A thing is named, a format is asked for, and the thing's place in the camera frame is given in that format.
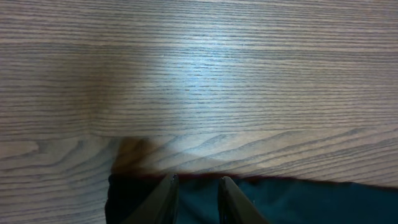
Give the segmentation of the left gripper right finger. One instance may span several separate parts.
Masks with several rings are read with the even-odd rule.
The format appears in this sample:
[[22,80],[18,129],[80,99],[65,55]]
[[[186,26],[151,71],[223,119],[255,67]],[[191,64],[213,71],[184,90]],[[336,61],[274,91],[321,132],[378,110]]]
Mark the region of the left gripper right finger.
[[217,198],[220,224],[269,224],[230,177],[220,179]]

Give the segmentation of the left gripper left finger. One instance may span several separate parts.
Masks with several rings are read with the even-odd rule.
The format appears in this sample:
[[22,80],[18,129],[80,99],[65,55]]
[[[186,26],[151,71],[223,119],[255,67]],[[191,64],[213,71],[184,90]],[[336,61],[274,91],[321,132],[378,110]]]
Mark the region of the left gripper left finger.
[[149,196],[122,222],[122,224],[175,224],[178,213],[177,175],[162,179]]

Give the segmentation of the black t-shirt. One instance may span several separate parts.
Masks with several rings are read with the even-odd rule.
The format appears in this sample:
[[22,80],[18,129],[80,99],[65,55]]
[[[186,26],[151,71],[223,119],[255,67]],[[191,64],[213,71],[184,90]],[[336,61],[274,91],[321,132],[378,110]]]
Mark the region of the black t-shirt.
[[[177,177],[176,223],[220,223],[217,196],[222,176]],[[105,205],[106,221],[122,223],[163,178],[112,174]],[[231,179],[269,223],[397,223],[396,189],[353,182]]]

